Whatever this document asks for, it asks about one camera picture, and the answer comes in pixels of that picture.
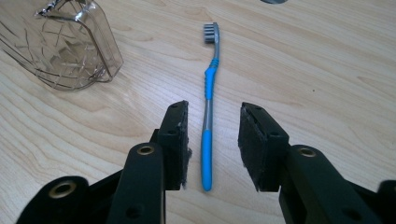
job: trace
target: wooden table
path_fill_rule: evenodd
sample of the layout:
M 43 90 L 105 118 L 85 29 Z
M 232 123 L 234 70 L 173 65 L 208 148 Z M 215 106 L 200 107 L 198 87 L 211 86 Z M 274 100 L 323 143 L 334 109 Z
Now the wooden table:
M 393 0 L 98 0 L 124 64 L 83 91 L 47 87 L 0 52 L 0 222 L 13 223 L 45 184 L 90 183 L 123 167 L 166 108 L 190 102 L 186 190 L 167 192 L 168 223 L 284 223 L 278 193 L 256 192 L 237 145 L 242 102 L 264 107 L 290 143 L 321 150 L 347 180 L 376 190 L 396 178 Z M 220 27 L 214 179 L 201 187 L 204 71 Z

